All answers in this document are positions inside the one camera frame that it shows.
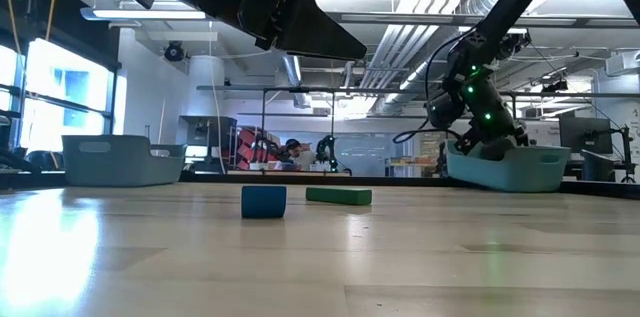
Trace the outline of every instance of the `person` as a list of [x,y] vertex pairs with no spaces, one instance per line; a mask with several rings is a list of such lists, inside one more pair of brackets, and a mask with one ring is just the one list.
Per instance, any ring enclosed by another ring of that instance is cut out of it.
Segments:
[[[302,144],[296,139],[287,140],[285,148],[289,153],[289,159],[293,162],[296,170],[308,171],[316,162],[316,156],[309,150],[304,150]],[[288,169],[286,163],[278,162],[276,169],[285,170]]]

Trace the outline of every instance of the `green block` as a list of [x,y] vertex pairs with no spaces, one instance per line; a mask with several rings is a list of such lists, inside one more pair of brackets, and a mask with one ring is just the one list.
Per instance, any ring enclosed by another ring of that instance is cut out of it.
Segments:
[[348,190],[336,188],[308,187],[307,201],[368,206],[371,204],[371,190]]

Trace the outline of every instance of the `gray plastic bin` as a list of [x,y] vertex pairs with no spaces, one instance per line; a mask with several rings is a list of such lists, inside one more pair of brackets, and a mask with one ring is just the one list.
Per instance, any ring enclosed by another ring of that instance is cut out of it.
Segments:
[[[63,136],[62,144],[67,182],[85,187],[141,187],[177,182],[186,150],[186,146],[179,145],[152,146],[142,136]],[[169,156],[153,156],[151,150],[164,151]]]
[[502,161],[489,161],[463,155],[452,140],[445,150],[450,177],[501,191],[530,193],[556,191],[571,155],[563,147],[516,147]]

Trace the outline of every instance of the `blue block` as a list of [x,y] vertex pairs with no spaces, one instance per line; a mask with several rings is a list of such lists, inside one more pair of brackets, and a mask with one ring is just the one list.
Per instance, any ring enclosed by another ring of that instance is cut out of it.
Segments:
[[242,218],[282,218],[287,207],[287,187],[242,187]]

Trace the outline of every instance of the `monitor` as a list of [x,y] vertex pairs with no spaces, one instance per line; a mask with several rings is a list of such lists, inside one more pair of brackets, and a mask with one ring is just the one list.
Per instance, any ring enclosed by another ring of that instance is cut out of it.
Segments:
[[611,122],[605,118],[560,117],[560,144],[571,148],[572,153],[587,150],[597,154],[612,154]]

